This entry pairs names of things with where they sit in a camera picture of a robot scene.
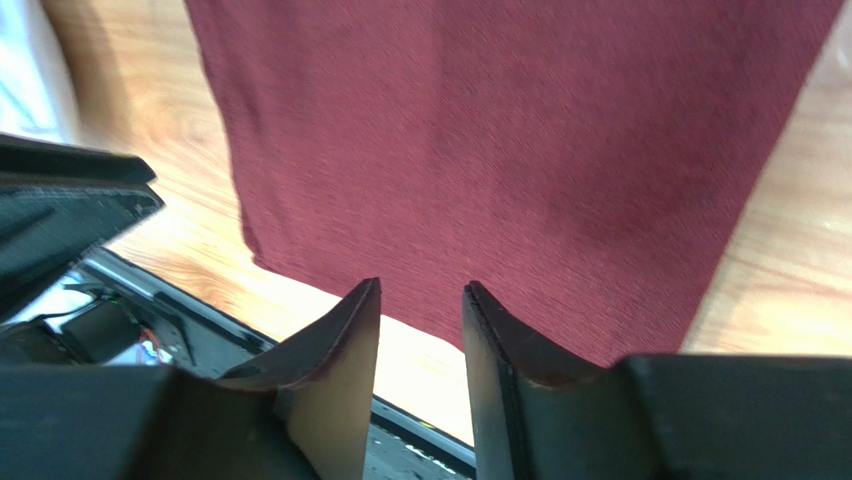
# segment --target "wood grain surface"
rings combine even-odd
[[[119,254],[285,338],[337,298],[265,272],[242,242],[227,140],[181,0],[44,0],[86,145],[135,153],[168,207]],[[685,352],[852,353],[852,8],[730,241]],[[472,443],[464,356],[384,318],[375,391]]]

